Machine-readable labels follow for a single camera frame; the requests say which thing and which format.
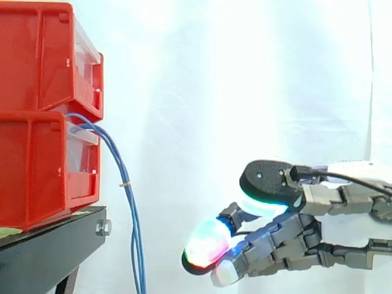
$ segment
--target metal bolt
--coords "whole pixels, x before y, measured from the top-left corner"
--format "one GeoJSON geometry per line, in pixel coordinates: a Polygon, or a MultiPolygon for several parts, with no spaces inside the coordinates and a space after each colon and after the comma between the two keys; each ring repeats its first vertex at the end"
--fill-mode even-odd
{"type": "Polygon", "coordinates": [[[111,220],[101,219],[98,220],[96,225],[96,234],[98,236],[109,236],[111,233],[111,220]]]}

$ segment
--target transparent drawer front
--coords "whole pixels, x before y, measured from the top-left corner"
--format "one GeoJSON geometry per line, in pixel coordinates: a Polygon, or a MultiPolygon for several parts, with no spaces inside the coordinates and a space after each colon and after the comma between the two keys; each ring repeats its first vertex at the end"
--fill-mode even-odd
{"type": "Polygon", "coordinates": [[[100,55],[75,18],[75,64],[79,74],[92,86],[92,66],[100,64],[100,55]]]}
{"type": "Polygon", "coordinates": [[[67,172],[96,173],[91,166],[91,150],[99,144],[99,136],[71,122],[67,123],[67,172]]]}

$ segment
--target black wire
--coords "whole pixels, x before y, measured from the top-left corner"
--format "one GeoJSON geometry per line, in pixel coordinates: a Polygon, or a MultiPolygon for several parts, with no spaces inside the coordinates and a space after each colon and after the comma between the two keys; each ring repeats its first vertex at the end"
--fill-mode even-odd
{"type": "Polygon", "coordinates": [[[234,234],[234,237],[236,236],[241,236],[241,235],[249,235],[250,233],[253,233],[253,231],[242,231],[242,232],[237,232],[234,234]]]}
{"type": "Polygon", "coordinates": [[[375,190],[381,194],[387,195],[389,197],[392,197],[392,193],[388,192],[387,190],[384,190],[382,188],[379,188],[375,185],[369,184],[365,181],[362,181],[360,179],[352,178],[351,176],[346,176],[346,175],[341,175],[339,173],[329,173],[327,171],[319,171],[319,170],[314,170],[310,174],[309,173],[298,173],[299,178],[308,178],[310,176],[330,176],[332,178],[337,178],[337,179],[344,179],[346,181],[353,182],[355,184],[367,187],[369,189],[375,190]]]}

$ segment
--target white backdrop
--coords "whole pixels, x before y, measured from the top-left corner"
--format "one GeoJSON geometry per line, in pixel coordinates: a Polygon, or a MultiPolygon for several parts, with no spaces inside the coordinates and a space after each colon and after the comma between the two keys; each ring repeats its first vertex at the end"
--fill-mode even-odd
{"type": "MultiPolygon", "coordinates": [[[[102,125],[132,177],[149,293],[387,292],[380,270],[343,266],[218,289],[208,276],[188,275],[180,256],[192,229],[235,200],[251,160],[388,161],[391,132],[381,127],[392,129],[384,107],[392,95],[388,1],[370,13],[380,14],[373,22],[373,100],[367,0],[71,2],[105,55],[102,125]]],[[[113,233],[81,266],[76,294],[134,293],[130,212],[106,149],[102,164],[101,204],[113,233]]]]}

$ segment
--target red storage drawer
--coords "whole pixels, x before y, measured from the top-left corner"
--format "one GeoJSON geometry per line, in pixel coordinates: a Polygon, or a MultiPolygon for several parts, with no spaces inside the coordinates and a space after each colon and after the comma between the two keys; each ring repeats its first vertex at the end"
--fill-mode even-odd
{"type": "Polygon", "coordinates": [[[100,138],[54,111],[0,111],[0,227],[28,231],[99,199],[100,138]]]}
{"type": "Polygon", "coordinates": [[[103,117],[103,56],[72,6],[0,2],[0,110],[103,117]]]}

